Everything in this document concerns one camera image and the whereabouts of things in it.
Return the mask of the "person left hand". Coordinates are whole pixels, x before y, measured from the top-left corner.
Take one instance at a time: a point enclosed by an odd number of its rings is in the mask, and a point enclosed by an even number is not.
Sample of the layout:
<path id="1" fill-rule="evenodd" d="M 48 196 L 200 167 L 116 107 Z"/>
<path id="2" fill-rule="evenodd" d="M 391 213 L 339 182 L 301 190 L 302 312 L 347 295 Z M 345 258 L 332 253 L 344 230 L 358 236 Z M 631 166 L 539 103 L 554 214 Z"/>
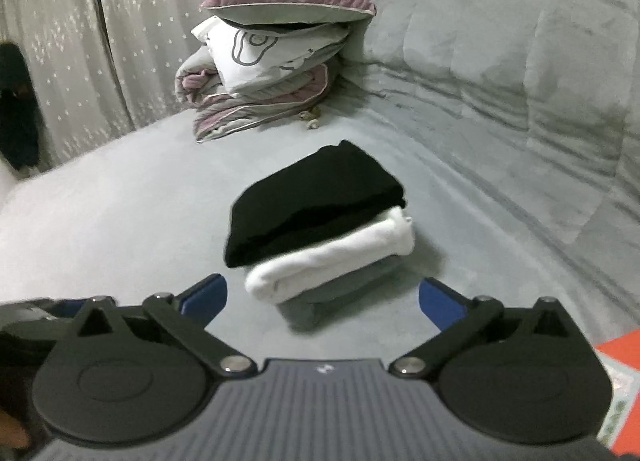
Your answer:
<path id="1" fill-rule="evenodd" d="M 29 435 L 16 418 L 0 410 L 0 446 L 11 449 L 26 449 L 30 445 Z"/>

